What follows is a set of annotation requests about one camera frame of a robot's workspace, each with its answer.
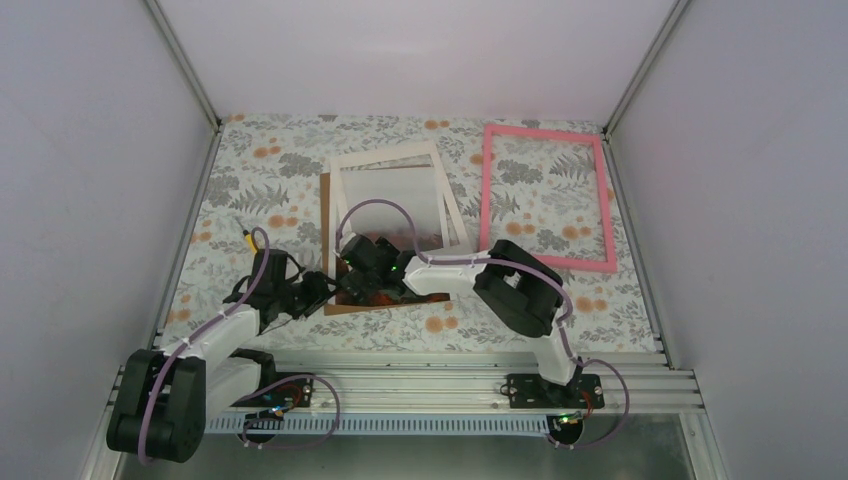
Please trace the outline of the brown backing board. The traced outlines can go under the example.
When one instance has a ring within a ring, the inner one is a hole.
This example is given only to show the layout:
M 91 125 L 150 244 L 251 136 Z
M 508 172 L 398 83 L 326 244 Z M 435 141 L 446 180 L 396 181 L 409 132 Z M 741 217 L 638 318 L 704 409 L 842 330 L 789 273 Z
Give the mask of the brown backing board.
M 416 166 L 371 170 L 343 169 L 340 172 L 343 194 L 332 198 L 331 179 L 320 177 L 322 270 L 340 278 L 349 269 L 331 253 L 337 219 L 345 215 L 341 202 L 347 207 L 371 198 L 388 199 L 402 204 L 415 220 L 420 220 L 418 239 L 424 251 L 440 249 L 447 242 L 447 224 L 440 219 L 444 202 L 440 199 L 435 181 L 435 169 Z M 412 231 L 404 218 L 385 205 L 361 209 L 349 219 L 347 227 L 375 241 L 385 237 L 399 250 L 412 248 Z

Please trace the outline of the yellow screwdriver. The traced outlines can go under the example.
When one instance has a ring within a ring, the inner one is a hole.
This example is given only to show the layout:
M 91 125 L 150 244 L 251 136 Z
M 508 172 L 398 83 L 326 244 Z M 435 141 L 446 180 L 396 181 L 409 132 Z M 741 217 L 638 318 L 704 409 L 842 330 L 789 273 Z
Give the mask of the yellow screwdriver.
M 253 237 L 251 231 L 239 219 L 236 219 L 236 223 L 239 226 L 239 228 L 241 229 L 241 234 L 244 237 L 244 239 L 245 239 L 248 247 L 250 248 L 251 252 L 253 254 L 256 254 L 259 251 L 259 248 L 254 241 L 254 237 Z

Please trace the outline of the pink picture frame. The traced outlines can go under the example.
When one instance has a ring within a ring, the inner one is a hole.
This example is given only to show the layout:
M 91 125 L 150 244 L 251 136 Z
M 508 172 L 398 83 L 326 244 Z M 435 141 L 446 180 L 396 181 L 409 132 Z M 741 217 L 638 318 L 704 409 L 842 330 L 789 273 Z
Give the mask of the pink picture frame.
M 610 192 L 597 134 L 488 124 L 481 249 L 512 240 L 558 269 L 618 269 Z

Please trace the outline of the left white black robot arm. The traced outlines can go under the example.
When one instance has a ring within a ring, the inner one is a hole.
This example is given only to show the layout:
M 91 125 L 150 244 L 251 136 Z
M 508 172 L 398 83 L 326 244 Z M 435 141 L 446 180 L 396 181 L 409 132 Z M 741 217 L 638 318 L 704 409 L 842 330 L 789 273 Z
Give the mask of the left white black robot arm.
M 126 361 L 105 434 L 107 447 L 141 460 L 183 463 L 197 451 L 206 425 L 233 406 L 256 408 L 241 437 L 248 445 L 263 421 L 284 420 L 310 405 L 317 382 L 308 373 L 278 370 L 274 356 L 248 348 L 278 316 L 306 318 L 339 290 L 320 271 L 309 271 L 280 249 L 255 253 L 223 308 L 188 336 Z

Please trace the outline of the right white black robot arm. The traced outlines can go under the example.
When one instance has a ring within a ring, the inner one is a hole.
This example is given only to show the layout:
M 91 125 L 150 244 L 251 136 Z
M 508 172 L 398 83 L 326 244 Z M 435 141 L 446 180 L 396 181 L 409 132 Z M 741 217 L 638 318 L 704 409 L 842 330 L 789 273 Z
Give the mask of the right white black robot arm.
M 354 299 L 374 295 L 395 302 L 436 294 L 475 295 L 511 331 L 524 337 L 535 356 L 544 399 L 565 407 L 580 393 L 582 359 L 557 329 L 574 310 L 561 276 L 507 240 L 484 252 L 434 255 L 400 251 L 385 238 L 347 234 L 337 257 L 349 272 L 341 284 Z

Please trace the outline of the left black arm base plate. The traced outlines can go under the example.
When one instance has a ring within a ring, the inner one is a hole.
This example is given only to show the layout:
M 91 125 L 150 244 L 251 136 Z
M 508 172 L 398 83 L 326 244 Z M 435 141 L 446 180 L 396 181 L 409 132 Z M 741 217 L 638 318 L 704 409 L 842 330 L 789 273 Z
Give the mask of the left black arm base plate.
M 253 393 L 240 399 L 236 406 L 266 410 L 291 410 L 311 406 L 314 379 L 306 373 L 278 373 Z

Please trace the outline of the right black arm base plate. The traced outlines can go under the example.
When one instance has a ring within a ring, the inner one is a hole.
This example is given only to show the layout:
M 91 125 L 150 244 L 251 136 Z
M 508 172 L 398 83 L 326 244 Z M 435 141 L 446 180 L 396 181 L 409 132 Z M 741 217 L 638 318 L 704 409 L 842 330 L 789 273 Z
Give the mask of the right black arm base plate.
M 600 377 L 584 373 L 580 367 L 564 385 L 545 380 L 539 374 L 509 374 L 499 393 L 508 398 L 511 409 L 605 407 Z

